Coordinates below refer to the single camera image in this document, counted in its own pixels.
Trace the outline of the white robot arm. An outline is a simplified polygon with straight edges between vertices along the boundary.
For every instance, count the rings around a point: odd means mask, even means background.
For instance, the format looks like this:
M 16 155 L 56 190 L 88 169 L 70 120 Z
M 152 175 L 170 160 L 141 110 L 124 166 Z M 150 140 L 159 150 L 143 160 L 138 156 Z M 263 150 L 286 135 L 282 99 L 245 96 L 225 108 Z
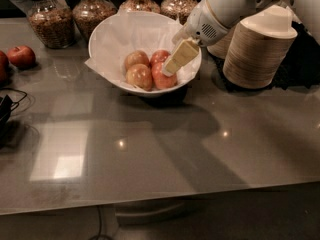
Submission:
M 162 72 L 173 75 L 197 57 L 201 47 L 217 43 L 236 23 L 277 2 L 289 6 L 320 43 L 320 0 L 201 0 L 174 35 L 174 49 Z

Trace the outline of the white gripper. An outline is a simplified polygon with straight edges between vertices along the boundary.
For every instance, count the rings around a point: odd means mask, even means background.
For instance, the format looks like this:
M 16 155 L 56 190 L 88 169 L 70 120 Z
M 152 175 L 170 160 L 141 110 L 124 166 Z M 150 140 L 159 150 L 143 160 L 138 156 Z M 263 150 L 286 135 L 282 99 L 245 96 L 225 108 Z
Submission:
M 194 7 L 183 27 L 174 35 L 172 42 L 177 45 L 165 60 L 162 73 L 171 77 L 198 56 L 199 46 L 214 45 L 228 32 L 229 29 L 219 22 L 209 0 L 202 0 Z

